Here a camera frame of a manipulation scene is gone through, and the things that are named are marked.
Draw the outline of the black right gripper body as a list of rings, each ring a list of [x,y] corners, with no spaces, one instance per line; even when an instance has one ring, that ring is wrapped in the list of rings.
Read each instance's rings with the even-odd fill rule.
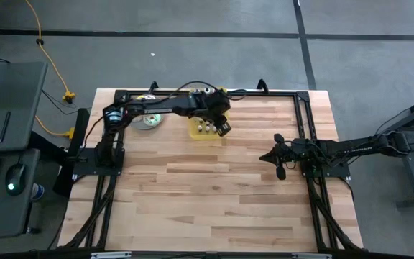
[[[288,163],[295,165],[297,162],[307,158],[307,147],[304,145],[292,145],[285,149],[282,162],[288,168]]]

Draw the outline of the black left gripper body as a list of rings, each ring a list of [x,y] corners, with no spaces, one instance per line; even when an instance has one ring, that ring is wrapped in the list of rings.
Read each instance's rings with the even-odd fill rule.
[[[219,90],[206,95],[203,103],[206,107],[201,115],[203,119],[211,120],[214,124],[225,124],[227,122],[224,113],[228,111],[231,106],[229,97],[225,91]]]

